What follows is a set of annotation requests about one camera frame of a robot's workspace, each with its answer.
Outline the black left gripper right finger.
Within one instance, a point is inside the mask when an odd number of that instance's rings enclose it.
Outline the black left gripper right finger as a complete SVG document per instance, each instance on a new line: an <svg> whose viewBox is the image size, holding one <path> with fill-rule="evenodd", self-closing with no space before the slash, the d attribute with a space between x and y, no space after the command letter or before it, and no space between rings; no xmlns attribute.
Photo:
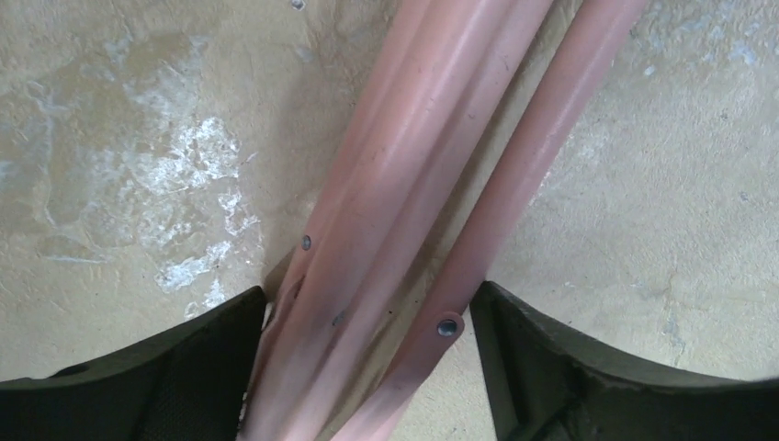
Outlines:
<svg viewBox="0 0 779 441"><path fill-rule="evenodd" d="M501 440L778 437L776 379L725 379L631 355L492 282L470 313Z"/></svg>

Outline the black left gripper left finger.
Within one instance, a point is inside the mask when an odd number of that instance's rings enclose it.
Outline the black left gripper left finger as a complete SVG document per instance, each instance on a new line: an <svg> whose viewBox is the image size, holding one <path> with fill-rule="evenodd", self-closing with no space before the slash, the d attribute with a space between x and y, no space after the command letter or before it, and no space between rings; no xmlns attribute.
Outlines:
<svg viewBox="0 0 779 441"><path fill-rule="evenodd" d="M106 356L2 382L2 439L233 440L265 305L252 287Z"/></svg>

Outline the pink folding music stand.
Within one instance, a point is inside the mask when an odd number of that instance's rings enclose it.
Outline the pink folding music stand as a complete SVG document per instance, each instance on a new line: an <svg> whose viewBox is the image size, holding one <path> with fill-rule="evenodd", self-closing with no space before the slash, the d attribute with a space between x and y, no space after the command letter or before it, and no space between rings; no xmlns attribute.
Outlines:
<svg viewBox="0 0 779 441"><path fill-rule="evenodd" d="M390 436L644 6L576 11L388 370L336 439ZM279 287L240 439L322 432L549 9L401 3Z"/></svg>

